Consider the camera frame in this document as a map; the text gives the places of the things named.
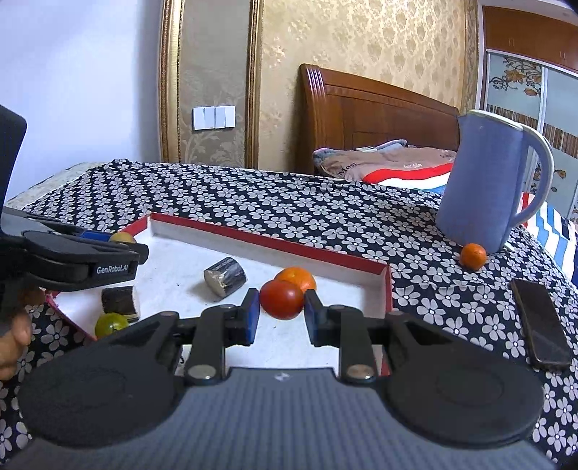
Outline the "person's left hand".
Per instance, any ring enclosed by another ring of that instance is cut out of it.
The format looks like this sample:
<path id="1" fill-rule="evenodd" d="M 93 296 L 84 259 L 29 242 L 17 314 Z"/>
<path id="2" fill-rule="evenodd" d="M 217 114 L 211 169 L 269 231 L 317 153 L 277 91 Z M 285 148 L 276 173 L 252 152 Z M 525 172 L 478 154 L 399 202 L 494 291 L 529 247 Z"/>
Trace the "person's left hand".
<path id="1" fill-rule="evenodd" d="M 1 337 L 1 380 L 11 379 L 17 370 L 17 362 L 23 350 L 31 342 L 31 320 L 27 306 L 38 306 L 45 302 L 45 293 L 38 287 L 29 287 L 19 294 L 19 304 L 11 315 L 11 326 Z"/>

